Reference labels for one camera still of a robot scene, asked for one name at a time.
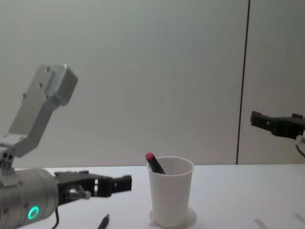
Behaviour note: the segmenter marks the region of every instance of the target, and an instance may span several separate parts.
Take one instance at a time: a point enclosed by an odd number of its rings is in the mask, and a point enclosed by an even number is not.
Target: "green led light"
[[[37,206],[32,207],[28,213],[28,219],[29,220],[35,219],[38,213],[39,213],[39,208]]]

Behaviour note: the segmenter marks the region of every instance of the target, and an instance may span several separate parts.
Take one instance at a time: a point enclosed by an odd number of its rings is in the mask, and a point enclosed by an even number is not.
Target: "black cable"
[[[299,153],[300,153],[303,157],[305,157],[305,154],[301,151],[300,147],[299,147],[298,145],[295,145],[295,147],[296,147],[297,151],[299,151]]]
[[[236,151],[236,164],[237,165],[238,165],[238,154],[239,154],[240,127],[241,127],[241,122],[242,122],[242,107],[243,107],[243,94],[244,94],[244,72],[245,72],[246,57],[247,57],[250,4],[251,4],[251,0],[248,0],[247,26],[246,26],[246,36],[245,36],[245,42],[244,42],[243,77],[242,77],[242,89],[241,89],[241,96],[240,96],[238,133],[237,133],[237,151]]]
[[[58,224],[59,224],[58,208],[55,209],[55,215],[56,215],[56,223],[55,223],[55,225],[54,225],[51,229],[57,228],[57,226],[58,226]]]
[[[101,224],[99,225],[99,227],[97,229],[106,229],[106,227],[108,226],[110,221],[110,216],[109,214],[107,216],[105,216],[101,222]]]

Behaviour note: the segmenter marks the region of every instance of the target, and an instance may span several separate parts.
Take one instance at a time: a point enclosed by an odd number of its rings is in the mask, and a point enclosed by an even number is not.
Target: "white object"
[[[152,211],[146,166],[50,168],[56,171],[89,170],[119,177],[132,175],[132,191],[110,198],[91,198],[58,208],[56,229],[96,229],[110,214],[107,229],[159,229]],[[178,229],[304,229],[305,165],[195,166],[189,208],[196,217]],[[265,227],[258,225],[261,220]],[[49,229],[55,214],[22,229]]]
[[[155,222],[162,227],[177,227],[186,220],[194,164],[175,156],[163,156],[157,160],[166,175],[153,172],[147,164],[152,215]]]

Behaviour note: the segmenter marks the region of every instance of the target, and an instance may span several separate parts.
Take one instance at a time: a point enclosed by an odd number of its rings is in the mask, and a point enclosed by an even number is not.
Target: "pen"
[[[162,169],[161,165],[159,164],[153,153],[147,153],[145,158],[148,164],[151,166],[153,172],[165,175],[164,170]]]
[[[105,216],[97,229],[106,229],[110,220],[110,215]]]

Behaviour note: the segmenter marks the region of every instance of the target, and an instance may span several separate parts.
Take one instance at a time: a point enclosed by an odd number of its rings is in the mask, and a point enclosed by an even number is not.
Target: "metal cylinder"
[[[2,170],[0,183],[0,229],[15,229],[45,219],[58,205],[57,183],[46,170],[14,174]]]

